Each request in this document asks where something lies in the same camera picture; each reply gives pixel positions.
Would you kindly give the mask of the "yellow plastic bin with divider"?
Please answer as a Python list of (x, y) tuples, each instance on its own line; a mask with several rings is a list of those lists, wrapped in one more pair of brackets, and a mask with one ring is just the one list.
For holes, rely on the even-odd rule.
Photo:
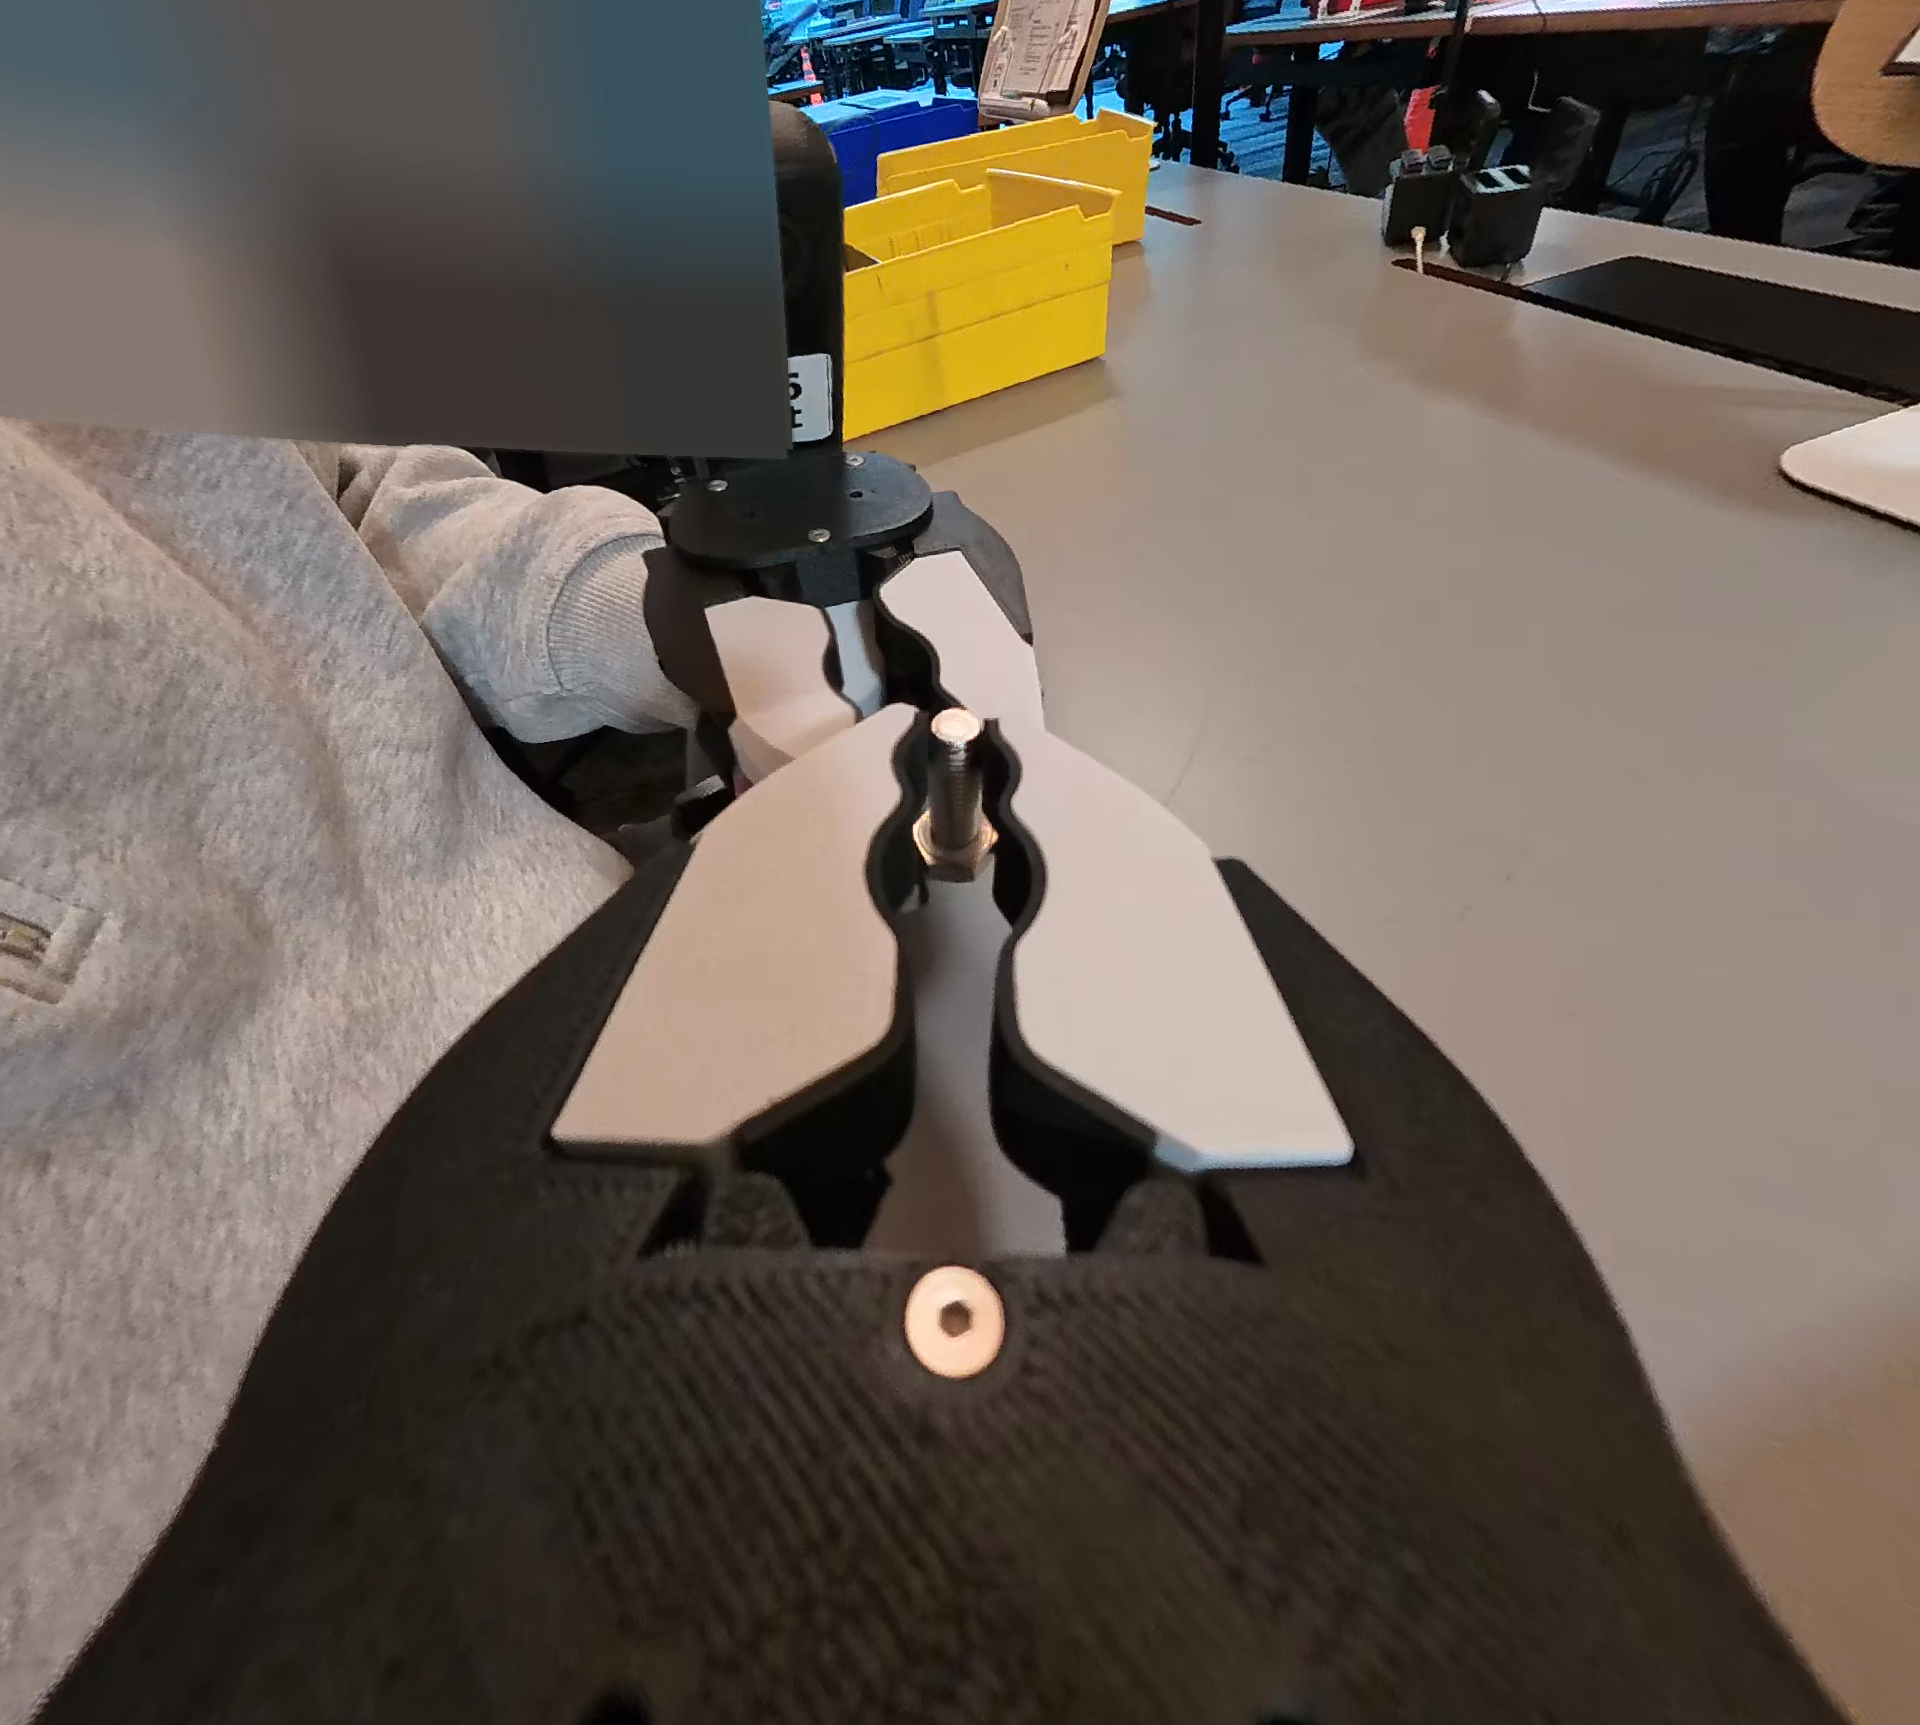
[(1100, 358), (1120, 200), (988, 170), (850, 208), (842, 440)]

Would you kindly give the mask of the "black battery charger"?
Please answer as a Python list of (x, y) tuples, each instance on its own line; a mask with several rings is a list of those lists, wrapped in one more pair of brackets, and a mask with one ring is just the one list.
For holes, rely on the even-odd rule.
[(1452, 148), (1408, 148), (1390, 166), (1382, 192), (1380, 238), (1386, 248), (1426, 248), (1446, 238), (1458, 198)]
[(1532, 162), (1458, 174), (1448, 256), (1470, 272), (1512, 272), (1532, 252), (1544, 210), (1580, 174), (1600, 130), (1600, 108), (1564, 96), (1544, 112)]

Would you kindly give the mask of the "person's left forearm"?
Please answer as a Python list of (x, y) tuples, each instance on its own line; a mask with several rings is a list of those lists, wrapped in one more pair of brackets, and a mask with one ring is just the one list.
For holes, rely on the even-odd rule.
[(654, 512), (538, 492), (450, 446), (304, 446), (480, 720), (520, 742), (692, 730), (646, 622)]

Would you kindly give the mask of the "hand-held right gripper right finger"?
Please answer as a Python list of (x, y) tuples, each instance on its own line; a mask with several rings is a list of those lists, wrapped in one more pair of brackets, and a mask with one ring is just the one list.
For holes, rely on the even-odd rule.
[(1034, 1179), (1340, 1169), (1356, 1145), (1210, 848), (1030, 718), (992, 728), (996, 1133)]

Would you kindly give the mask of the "steel hex bolt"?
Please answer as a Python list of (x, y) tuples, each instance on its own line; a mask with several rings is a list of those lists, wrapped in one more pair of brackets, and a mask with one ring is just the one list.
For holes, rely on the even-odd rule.
[(986, 724), (966, 706), (936, 712), (926, 730), (926, 792), (912, 826), (924, 873), (938, 883), (972, 883), (996, 854), (982, 768)]

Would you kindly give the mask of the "white monitor base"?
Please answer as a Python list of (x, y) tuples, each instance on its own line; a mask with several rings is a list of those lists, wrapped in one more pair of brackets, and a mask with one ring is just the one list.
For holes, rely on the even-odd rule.
[(1900, 408), (1788, 446), (1782, 476), (1848, 508), (1918, 528), (1918, 408)]

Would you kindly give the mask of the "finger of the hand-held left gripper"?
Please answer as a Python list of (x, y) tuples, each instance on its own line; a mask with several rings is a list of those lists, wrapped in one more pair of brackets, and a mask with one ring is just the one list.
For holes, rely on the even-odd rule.
[(1034, 644), (1020, 634), (966, 556), (908, 560), (876, 592), (884, 624), (928, 656), (942, 704), (982, 720), (1044, 730), (1044, 688)]
[(742, 794), (890, 698), (874, 612), (742, 596), (704, 612), (732, 710), (732, 786)]

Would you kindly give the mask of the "blue plastic bin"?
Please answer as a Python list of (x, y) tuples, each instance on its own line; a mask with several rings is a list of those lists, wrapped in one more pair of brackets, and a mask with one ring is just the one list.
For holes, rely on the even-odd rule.
[(880, 154), (912, 150), (978, 130), (972, 96), (874, 90), (808, 106), (804, 116), (824, 130), (840, 168), (842, 204), (878, 196)]

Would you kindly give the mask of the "person's grey sweatshirt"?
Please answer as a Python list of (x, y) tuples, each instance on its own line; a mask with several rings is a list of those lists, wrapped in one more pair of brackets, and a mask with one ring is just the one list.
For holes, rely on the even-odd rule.
[(628, 877), (312, 444), (350, 446), (2, 428), (4, 1721), (158, 1545), (372, 1139)]

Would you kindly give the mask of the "wooden document stand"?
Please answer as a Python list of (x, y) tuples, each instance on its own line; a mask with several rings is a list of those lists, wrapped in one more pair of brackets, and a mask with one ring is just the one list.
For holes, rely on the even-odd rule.
[(1844, 0), (1820, 50), (1812, 106), (1862, 162), (1918, 166), (1918, 0)]

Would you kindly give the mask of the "grey desk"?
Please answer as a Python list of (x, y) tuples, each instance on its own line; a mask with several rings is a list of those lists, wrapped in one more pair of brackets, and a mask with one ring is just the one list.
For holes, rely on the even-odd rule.
[(1012, 542), (1054, 730), (1498, 1109), (1808, 1663), (1916, 1721), (1916, 534), (1778, 468), (1886, 404), (1378, 220), (1158, 170), (1100, 362), (878, 446)]

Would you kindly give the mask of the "black flat panel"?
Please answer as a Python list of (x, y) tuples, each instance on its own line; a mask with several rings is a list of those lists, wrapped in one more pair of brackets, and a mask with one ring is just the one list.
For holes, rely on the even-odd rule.
[(1620, 256), (1528, 282), (1558, 312), (1898, 406), (1918, 402), (1918, 314), (1768, 278)]

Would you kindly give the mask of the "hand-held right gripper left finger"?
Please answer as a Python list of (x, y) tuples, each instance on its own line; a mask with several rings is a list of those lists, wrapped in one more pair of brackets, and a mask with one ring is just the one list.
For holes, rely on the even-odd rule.
[(896, 913), (914, 891), (890, 704), (708, 822), (550, 1129), (582, 1157), (876, 1171), (914, 1109)]

